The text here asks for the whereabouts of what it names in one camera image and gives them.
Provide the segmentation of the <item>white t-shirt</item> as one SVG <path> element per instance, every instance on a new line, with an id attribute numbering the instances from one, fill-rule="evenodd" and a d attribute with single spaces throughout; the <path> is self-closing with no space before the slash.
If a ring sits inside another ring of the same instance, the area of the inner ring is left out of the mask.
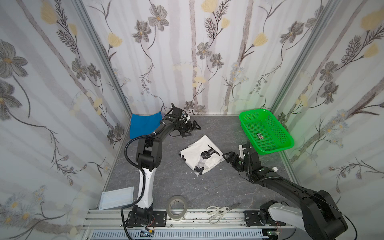
<path id="1" fill-rule="evenodd" d="M 222 155 L 222 151 L 206 135 L 180 151 L 180 157 L 196 176 L 209 172 L 223 162 Z"/>

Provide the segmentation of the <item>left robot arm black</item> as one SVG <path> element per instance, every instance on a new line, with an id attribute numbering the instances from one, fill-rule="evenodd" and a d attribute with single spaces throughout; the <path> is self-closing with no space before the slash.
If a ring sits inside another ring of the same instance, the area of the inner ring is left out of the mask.
<path id="1" fill-rule="evenodd" d="M 128 223 L 149 226 L 155 221 L 153 211 L 153 187 L 157 168 L 162 161 L 162 143 L 173 131 L 178 131 L 181 137 L 188 137 L 195 129 L 201 127 L 196 121 L 191 121 L 184 109 L 172 105 L 160 121 L 160 126 L 148 135 L 131 139 L 124 148 L 124 157 L 129 164 L 140 172 L 138 198 L 131 204 L 121 207 L 122 225 L 129 240 Z"/>

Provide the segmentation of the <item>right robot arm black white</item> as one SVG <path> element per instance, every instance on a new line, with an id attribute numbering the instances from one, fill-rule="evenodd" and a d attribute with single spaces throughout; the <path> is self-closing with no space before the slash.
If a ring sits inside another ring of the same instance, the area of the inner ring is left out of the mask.
<path id="1" fill-rule="evenodd" d="M 339 210 L 328 192 L 304 188 L 263 166 L 250 143 L 241 145 L 239 151 L 223 154 L 224 160 L 239 173 L 245 172 L 251 184 L 270 189 L 294 203 L 292 207 L 278 201 L 261 205 L 256 217 L 247 218 L 248 227 L 255 220 L 264 226 L 285 223 L 305 231 L 313 240 L 335 240 L 348 230 L 350 219 Z"/>

